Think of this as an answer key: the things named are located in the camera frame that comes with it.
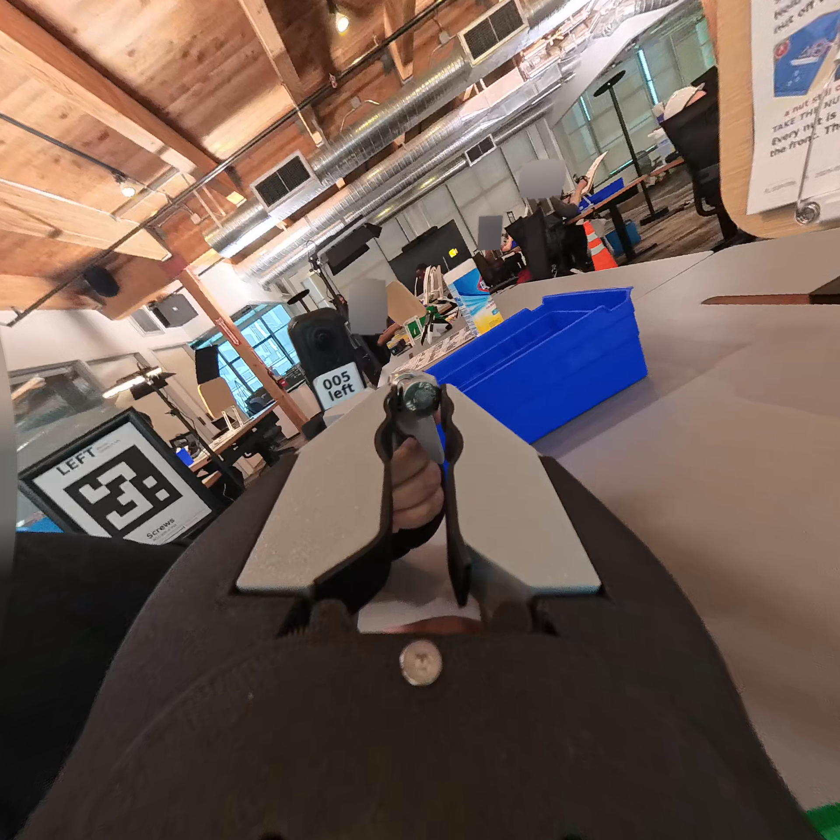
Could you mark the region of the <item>person's left forearm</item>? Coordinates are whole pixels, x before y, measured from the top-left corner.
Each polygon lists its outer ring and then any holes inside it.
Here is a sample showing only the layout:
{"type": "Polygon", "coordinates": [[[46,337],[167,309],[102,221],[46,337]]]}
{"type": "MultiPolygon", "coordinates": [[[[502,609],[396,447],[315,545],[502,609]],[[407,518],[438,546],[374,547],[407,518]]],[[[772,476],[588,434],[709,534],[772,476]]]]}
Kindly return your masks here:
{"type": "Polygon", "coordinates": [[[190,548],[17,537],[2,632],[2,838],[456,838],[456,774],[384,754],[357,710],[266,709],[234,744],[221,682],[289,697],[350,634],[341,603],[235,593],[262,525],[232,511],[190,548]]]}

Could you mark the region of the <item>black softbox light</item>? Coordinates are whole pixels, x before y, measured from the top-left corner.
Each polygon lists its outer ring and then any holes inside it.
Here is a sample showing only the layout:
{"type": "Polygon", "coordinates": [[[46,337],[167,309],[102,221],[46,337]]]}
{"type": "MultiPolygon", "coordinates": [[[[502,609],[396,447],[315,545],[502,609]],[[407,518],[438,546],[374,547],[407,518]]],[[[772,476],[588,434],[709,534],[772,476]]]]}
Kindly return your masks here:
{"type": "Polygon", "coordinates": [[[382,226],[363,223],[349,231],[325,252],[325,259],[333,276],[337,276],[369,251],[369,242],[378,239],[382,226]]]}

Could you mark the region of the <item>blue plastic bin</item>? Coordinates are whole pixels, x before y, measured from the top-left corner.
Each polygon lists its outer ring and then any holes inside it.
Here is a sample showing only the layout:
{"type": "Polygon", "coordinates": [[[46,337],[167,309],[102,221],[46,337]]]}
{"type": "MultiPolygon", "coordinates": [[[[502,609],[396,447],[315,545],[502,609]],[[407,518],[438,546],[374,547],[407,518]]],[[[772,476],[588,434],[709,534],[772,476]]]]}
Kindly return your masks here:
{"type": "Polygon", "coordinates": [[[648,375],[632,288],[545,296],[428,372],[534,444],[648,375]]]}

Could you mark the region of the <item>printed paper strip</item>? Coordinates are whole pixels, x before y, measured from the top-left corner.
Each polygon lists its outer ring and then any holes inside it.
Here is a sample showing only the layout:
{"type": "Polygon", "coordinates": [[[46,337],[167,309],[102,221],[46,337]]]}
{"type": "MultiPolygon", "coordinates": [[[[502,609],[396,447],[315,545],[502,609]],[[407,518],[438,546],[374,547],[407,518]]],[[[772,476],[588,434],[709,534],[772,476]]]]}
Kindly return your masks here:
{"type": "Polygon", "coordinates": [[[474,340],[473,334],[467,329],[448,332],[440,341],[415,354],[397,366],[393,373],[400,374],[409,371],[426,371],[449,354],[456,352],[474,340]]]}

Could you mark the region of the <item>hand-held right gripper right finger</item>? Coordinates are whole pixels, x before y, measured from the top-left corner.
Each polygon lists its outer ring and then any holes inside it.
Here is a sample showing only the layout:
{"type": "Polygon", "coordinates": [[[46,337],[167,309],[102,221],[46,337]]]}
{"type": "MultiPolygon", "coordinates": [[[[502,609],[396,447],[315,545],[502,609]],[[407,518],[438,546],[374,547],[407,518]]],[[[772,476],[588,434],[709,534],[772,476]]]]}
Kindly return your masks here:
{"type": "Polygon", "coordinates": [[[453,385],[440,395],[448,575],[458,605],[599,592],[537,451],[453,385]]]}

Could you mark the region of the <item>person's left hand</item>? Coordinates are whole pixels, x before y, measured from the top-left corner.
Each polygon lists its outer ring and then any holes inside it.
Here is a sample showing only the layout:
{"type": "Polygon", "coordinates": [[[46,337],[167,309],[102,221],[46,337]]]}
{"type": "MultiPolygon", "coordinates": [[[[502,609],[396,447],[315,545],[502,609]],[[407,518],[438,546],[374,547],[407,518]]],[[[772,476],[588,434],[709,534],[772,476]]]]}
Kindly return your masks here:
{"type": "Polygon", "coordinates": [[[445,503],[442,467],[414,437],[397,446],[390,475],[395,532],[420,529],[442,512],[445,503]]]}

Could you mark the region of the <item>black floor lamp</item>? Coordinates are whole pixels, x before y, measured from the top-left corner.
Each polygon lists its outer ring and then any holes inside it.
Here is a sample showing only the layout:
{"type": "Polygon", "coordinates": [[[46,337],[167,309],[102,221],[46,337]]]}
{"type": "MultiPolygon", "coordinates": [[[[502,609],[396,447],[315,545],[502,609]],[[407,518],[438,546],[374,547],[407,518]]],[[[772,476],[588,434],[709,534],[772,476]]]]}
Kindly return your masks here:
{"type": "Polygon", "coordinates": [[[607,141],[615,140],[611,146],[615,160],[608,168],[617,170],[629,161],[635,178],[642,178],[637,187],[644,196],[647,215],[641,217],[640,224],[650,225],[664,217],[668,208],[656,209],[648,190],[647,175],[653,170],[647,153],[647,133],[653,120],[648,84],[629,60],[613,70],[592,93],[592,121],[603,151],[610,148],[607,141]]]}

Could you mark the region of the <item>orange traffic cone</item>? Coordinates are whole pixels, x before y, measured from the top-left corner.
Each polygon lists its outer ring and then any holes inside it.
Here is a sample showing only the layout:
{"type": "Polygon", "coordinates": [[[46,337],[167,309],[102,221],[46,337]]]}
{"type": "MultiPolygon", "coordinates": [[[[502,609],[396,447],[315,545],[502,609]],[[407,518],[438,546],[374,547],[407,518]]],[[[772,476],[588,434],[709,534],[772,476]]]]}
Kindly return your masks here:
{"type": "Polygon", "coordinates": [[[596,233],[592,223],[588,219],[584,219],[582,227],[586,234],[587,247],[594,270],[611,270],[617,268],[617,263],[612,252],[605,245],[603,239],[596,233]]]}

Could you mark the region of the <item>white disinfecting wipes canister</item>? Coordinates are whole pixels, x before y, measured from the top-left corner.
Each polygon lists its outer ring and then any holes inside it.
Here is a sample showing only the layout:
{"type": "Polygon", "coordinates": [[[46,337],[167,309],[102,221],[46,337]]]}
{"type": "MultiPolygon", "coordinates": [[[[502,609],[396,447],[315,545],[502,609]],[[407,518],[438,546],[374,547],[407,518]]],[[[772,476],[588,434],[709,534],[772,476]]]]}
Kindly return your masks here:
{"type": "Polygon", "coordinates": [[[467,259],[444,273],[444,283],[475,339],[503,322],[503,316],[490,294],[473,259],[467,259]]]}

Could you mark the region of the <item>black wall screen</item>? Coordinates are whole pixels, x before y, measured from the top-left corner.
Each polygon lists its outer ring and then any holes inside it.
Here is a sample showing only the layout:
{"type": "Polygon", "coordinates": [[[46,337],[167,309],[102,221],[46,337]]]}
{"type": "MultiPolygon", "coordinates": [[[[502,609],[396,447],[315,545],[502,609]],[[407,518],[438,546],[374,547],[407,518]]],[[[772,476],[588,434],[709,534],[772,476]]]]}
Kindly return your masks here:
{"type": "Polygon", "coordinates": [[[446,273],[472,257],[472,251],[455,220],[442,227],[431,227],[402,248],[388,264],[395,278],[412,294],[417,294],[417,268],[438,266],[446,273]]]}

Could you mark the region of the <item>wooden board stand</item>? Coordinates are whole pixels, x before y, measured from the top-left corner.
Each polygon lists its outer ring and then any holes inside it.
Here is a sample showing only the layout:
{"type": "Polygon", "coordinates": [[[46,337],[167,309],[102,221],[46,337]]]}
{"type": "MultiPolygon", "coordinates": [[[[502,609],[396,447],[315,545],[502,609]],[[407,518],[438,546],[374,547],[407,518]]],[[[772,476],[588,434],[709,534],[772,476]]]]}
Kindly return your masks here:
{"type": "Polygon", "coordinates": [[[387,316],[400,327],[413,319],[424,319],[427,310],[400,281],[385,286],[387,316]]]}

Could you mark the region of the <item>printed instruction sheet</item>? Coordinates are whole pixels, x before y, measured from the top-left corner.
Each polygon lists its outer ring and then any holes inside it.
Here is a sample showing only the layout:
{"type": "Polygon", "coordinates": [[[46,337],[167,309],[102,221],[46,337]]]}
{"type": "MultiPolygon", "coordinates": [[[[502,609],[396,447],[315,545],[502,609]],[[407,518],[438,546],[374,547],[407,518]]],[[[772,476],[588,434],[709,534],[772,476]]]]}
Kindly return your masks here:
{"type": "Polygon", "coordinates": [[[816,203],[838,217],[838,1],[751,2],[747,212],[816,203]]]}

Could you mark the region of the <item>black office chair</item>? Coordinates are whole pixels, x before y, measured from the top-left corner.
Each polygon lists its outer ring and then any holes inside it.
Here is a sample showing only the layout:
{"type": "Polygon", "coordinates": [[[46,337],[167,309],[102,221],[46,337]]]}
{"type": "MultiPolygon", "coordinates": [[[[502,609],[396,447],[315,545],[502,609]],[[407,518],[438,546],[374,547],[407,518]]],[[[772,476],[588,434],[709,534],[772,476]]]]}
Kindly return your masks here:
{"type": "Polygon", "coordinates": [[[708,69],[690,85],[701,82],[706,85],[706,95],[662,121],[661,127],[688,169],[696,212],[718,221],[721,241],[712,247],[717,252],[735,245],[740,231],[721,195],[718,67],[708,69]]]}

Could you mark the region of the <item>white cap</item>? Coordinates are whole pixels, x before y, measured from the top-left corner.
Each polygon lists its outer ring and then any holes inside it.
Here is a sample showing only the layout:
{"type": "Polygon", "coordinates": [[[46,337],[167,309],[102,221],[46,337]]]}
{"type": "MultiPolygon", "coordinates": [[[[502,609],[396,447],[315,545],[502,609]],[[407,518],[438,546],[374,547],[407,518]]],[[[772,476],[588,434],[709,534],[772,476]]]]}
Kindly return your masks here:
{"type": "Polygon", "coordinates": [[[667,100],[663,113],[663,122],[670,120],[677,113],[683,111],[693,102],[706,95],[706,85],[701,82],[698,85],[688,85],[675,91],[667,100]]]}

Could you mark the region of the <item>framed marker sign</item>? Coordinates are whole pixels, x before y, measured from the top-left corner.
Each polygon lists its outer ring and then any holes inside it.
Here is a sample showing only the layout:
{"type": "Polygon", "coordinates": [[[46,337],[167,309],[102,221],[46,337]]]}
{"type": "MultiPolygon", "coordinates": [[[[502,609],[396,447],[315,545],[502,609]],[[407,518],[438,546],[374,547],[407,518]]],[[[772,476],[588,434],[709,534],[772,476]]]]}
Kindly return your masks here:
{"type": "Polygon", "coordinates": [[[223,510],[132,408],[23,469],[18,487],[64,532],[149,545],[194,539],[223,510]]]}

